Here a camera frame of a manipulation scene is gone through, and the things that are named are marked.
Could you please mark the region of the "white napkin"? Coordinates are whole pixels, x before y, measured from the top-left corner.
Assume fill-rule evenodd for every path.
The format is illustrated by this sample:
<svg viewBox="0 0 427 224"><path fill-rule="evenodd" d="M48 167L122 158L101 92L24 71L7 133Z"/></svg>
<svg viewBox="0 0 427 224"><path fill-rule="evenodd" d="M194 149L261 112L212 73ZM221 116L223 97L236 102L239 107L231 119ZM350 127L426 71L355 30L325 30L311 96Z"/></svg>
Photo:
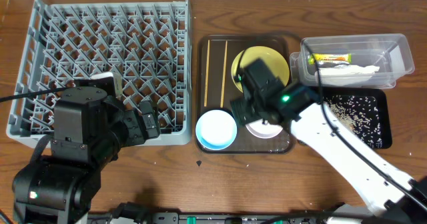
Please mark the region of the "white napkin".
<svg viewBox="0 0 427 224"><path fill-rule="evenodd" d="M320 67L320 76L324 82L360 82L372 78L380 68L375 65L337 65Z"/></svg>

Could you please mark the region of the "light blue bowl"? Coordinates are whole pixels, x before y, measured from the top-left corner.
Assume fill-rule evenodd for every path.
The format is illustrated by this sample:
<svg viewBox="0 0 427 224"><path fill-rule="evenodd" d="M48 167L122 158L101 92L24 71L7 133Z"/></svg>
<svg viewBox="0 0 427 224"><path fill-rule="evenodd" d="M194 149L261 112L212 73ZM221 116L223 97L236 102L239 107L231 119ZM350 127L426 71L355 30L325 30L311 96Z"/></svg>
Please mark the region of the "light blue bowl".
<svg viewBox="0 0 427 224"><path fill-rule="evenodd" d="M236 139L238 127L235 119L226 111L207 111L197 120L195 136L202 147L219 151L228 148Z"/></svg>

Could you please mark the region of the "wooden chopstick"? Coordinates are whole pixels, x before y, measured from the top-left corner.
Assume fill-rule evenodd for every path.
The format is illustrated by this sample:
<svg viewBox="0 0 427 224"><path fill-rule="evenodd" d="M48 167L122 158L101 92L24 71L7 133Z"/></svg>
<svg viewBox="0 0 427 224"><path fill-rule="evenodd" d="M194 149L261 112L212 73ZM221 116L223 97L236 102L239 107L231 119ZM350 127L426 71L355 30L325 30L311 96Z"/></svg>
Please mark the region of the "wooden chopstick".
<svg viewBox="0 0 427 224"><path fill-rule="evenodd" d="M210 40L207 40L206 64L205 64L205 88L203 106L207 107L208 83L209 83L209 60L210 60Z"/></svg>
<svg viewBox="0 0 427 224"><path fill-rule="evenodd" d="M225 95L225 87L226 87L226 71L227 71L227 63L228 63L228 41L225 42L224 47L224 60L223 60L223 69L222 69L222 88L221 88L221 99L220 99L220 107L224 107L224 95Z"/></svg>

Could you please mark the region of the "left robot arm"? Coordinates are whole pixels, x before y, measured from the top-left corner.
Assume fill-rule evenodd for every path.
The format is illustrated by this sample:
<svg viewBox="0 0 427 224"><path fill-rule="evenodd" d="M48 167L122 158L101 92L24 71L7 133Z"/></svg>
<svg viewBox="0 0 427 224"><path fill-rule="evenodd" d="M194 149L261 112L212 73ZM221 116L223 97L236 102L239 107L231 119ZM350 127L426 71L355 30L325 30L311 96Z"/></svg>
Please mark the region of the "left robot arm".
<svg viewBox="0 0 427 224"><path fill-rule="evenodd" d="M14 177L18 223L80 223L101 188L101 171L124 147L160 135L157 107L126 109L114 77L80 79L55 104L54 132L42 137Z"/></svg>

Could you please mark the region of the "small white cup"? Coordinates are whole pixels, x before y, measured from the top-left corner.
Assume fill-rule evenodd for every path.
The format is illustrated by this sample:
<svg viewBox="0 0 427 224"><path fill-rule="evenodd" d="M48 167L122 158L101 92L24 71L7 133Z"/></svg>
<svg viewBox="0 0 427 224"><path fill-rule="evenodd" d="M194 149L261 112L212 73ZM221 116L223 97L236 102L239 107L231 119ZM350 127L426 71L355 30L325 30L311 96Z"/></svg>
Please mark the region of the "small white cup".
<svg viewBox="0 0 427 224"><path fill-rule="evenodd" d="M92 75L93 86L103 89L108 95L121 97L123 95L122 76L115 72L104 72Z"/></svg>

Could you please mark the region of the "green snack wrapper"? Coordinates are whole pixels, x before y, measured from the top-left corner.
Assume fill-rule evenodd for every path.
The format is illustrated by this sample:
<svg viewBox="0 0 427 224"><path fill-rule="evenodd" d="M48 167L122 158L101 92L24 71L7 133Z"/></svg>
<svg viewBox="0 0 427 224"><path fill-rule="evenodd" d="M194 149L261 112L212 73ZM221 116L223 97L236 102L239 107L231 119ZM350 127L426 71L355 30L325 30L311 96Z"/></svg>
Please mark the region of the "green snack wrapper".
<svg viewBox="0 0 427 224"><path fill-rule="evenodd" d="M314 53L308 57L308 63L313 65L315 62L317 62L319 65L323 65L325 63L350 64L352 62L352 55Z"/></svg>

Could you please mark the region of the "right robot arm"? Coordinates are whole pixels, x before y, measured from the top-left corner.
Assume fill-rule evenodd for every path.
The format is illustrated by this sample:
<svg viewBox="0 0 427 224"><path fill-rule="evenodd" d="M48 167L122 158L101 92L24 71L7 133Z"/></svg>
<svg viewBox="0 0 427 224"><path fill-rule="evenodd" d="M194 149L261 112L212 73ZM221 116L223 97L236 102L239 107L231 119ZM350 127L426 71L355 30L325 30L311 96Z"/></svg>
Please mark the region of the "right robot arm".
<svg viewBox="0 0 427 224"><path fill-rule="evenodd" d="M322 87L284 85L261 59L238 67L234 81L244 95L231 102L238 124L262 120L287 129L323 157L375 215L426 217L425 181L391 165L341 124L324 103Z"/></svg>

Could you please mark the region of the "rice and nut scraps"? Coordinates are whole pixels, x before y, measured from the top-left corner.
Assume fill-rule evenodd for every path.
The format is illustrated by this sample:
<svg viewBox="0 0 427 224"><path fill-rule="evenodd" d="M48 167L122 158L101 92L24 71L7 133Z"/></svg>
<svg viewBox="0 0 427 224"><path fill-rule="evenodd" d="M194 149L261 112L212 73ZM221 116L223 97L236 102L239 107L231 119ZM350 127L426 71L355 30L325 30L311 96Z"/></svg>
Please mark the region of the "rice and nut scraps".
<svg viewBox="0 0 427 224"><path fill-rule="evenodd" d="M378 102L371 96L330 95L324 98L331 112L371 148L383 147Z"/></svg>

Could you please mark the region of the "yellow plate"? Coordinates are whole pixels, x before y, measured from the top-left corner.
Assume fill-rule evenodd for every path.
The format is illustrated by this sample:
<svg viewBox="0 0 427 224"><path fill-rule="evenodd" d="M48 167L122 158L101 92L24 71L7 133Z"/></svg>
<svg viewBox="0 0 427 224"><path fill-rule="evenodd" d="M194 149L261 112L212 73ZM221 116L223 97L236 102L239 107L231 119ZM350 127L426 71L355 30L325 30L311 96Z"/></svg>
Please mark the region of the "yellow plate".
<svg viewBox="0 0 427 224"><path fill-rule="evenodd" d="M288 62L278 51L264 46L254 46L241 51L233 60L231 67L232 77L238 70L238 61L241 56L243 56L243 58L240 62L240 67L246 67L256 59L261 59L284 85L288 84L288 81L290 80L290 68Z"/></svg>

